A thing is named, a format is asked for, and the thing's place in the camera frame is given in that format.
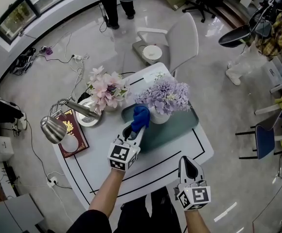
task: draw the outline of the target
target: white tiled floor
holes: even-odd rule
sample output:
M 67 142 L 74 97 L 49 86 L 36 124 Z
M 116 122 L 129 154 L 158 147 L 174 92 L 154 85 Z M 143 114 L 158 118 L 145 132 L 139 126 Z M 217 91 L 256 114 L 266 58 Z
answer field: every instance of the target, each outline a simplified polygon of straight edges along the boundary
M 136 16 L 127 20 L 118 6 L 120 29 L 99 32 L 102 23 L 98 7 L 89 9 L 64 23 L 44 37 L 36 45 L 51 46 L 67 32 L 72 32 L 67 47 L 67 58 L 72 54 L 85 55 L 84 78 L 93 67 L 104 66 L 117 72 L 138 71 L 144 68 L 132 51 L 137 41 L 137 27 L 169 29 L 182 15 L 181 10 L 173 11 L 161 0 L 135 0 Z M 252 232 L 252 221 L 271 201 L 282 186 L 282 180 L 275 178 L 279 156 L 268 155 L 258 160 L 239 160 L 240 155 L 250 155 L 255 148 L 251 136 L 235 136 L 236 131 L 246 131 L 261 121 L 255 116 L 258 108 L 269 106 L 273 97 L 269 93 L 270 82 L 264 71 L 256 70 L 242 78 L 239 87 L 234 86 L 225 76 L 227 61 L 241 53 L 243 46 L 228 49 L 218 44 L 218 39 L 230 28 L 220 18 L 201 23 L 198 11 L 192 12 L 198 37 L 199 54 L 180 67 L 177 79 L 190 85 L 190 100 L 199 117 L 208 139 L 214 149 L 214 156 L 203 164 L 207 183 L 211 186 L 212 202 L 201 210 L 201 214 L 212 232 Z M 69 34 L 63 37 L 53 49 L 51 58 L 64 60 Z M 58 61 L 46 62 L 38 58 L 23 76 L 8 75 L 0 86 L 0 96 L 18 104 L 27 113 L 33 128 L 33 145 L 44 162 L 46 172 L 62 172 L 51 143 L 45 141 L 39 128 L 40 119 L 47 115 L 50 106 L 58 99 L 67 97 L 74 86 L 76 73 L 68 65 Z M 79 96 L 85 89 L 84 82 L 76 88 Z M 18 184 L 45 184 L 41 163 L 34 156 L 30 145 L 30 132 L 13 138 L 15 155 L 10 164 L 20 176 Z M 58 175 L 59 182 L 68 186 L 64 176 Z M 172 187 L 168 186 L 171 197 Z M 56 187 L 69 216 L 76 220 L 84 212 L 72 190 Z M 46 187 L 19 186 L 21 193 L 30 192 L 45 217 L 43 226 L 57 233 L 65 232 L 71 225 L 63 208 L 52 190 Z M 178 202 L 174 201 L 182 229 L 185 218 Z M 216 217 L 234 206 L 226 216 Z M 110 223 L 116 228 L 120 208 L 116 207 Z M 276 232 L 282 220 L 282 189 L 267 209 L 255 220 L 256 233 Z

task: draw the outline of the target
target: white table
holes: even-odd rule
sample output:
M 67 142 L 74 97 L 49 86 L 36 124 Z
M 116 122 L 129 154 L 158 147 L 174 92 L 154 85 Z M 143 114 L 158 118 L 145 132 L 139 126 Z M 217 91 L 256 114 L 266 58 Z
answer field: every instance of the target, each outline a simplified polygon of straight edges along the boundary
M 134 104 L 134 94 L 153 82 L 146 82 L 149 73 L 163 72 L 170 75 L 163 63 L 156 63 L 128 77 L 132 96 L 127 106 Z M 61 167 L 74 192 L 85 209 L 108 176 L 109 145 L 116 138 L 116 129 L 123 124 L 122 109 L 104 113 L 95 127 L 82 127 L 89 148 L 64 159 L 58 145 L 53 145 Z M 199 164 L 213 156 L 213 149 L 200 123 L 191 131 L 158 149 L 138 155 L 138 160 L 126 172 L 116 204 L 123 204 L 149 194 L 177 179 L 181 156 L 194 158 Z

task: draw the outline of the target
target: red book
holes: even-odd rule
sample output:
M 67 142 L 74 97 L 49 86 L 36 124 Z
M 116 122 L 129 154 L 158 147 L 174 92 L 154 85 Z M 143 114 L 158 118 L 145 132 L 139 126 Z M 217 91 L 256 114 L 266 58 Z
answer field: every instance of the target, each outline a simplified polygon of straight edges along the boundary
M 84 136 L 84 133 L 81 127 L 79 126 L 77 122 L 75 112 L 72 109 L 69 109 L 68 111 L 64 112 L 63 114 L 66 117 L 64 117 L 63 115 L 59 115 L 56 119 L 62 121 L 67 126 L 67 133 L 74 135 L 78 140 L 78 148 L 76 151 L 72 153 L 66 152 L 64 148 L 62 147 L 62 145 L 59 143 L 59 148 L 62 152 L 63 157 L 68 158 L 72 155 L 75 155 L 76 153 L 80 151 L 83 151 L 89 148 L 89 145 L 88 145 L 88 142 Z

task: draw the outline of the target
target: person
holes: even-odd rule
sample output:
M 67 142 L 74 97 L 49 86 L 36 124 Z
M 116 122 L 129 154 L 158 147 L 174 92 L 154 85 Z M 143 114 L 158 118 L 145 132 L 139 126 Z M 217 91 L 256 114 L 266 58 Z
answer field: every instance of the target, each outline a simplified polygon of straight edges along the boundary
M 108 16 L 108 22 L 106 22 L 106 25 L 108 27 L 111 27 L 112 29 L 118 29 L 120 26 L 118 25 L 118 15 L 117 15 L 117 0 L 100 0 L 103 4 L 107 16 Z M 123 7 L 123 10 L 126 12 L 127 18 L 129 20 L 132 20 L 135 16 L 135 10 L 133 7 L 133 1 L 130 2 L 123 2 L 121 1 L 121 5 Z
M 88 211 L 79 216 L 67 233 L 112 232 L 108 218 L 114 209 L 124 175 L 124 171 L 112 168 L 107 179 L 92 200 Z M 145 197 L 125 203 L 121 207 L 122 212 L 118 227 L 114 233 L 180 233 L 180 224 L 170 201 L 167 188 L 163 187 L 152 192 L 151 217 L 145 208 Z M 210 232 L 198 210 L 185 211 L 185 218 L 189 233 Z

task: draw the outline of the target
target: blue cloth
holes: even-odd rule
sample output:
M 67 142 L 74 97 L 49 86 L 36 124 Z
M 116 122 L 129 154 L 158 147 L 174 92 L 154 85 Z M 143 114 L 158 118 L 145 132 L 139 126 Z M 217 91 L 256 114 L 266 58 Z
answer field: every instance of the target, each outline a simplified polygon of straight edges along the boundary
M 150 111 L 143 105 L 136 106 L 133 110 L 133 122 L 131 128 L 133 132 L 138 132 L 144 125 L 149 127 L 150 123 Z

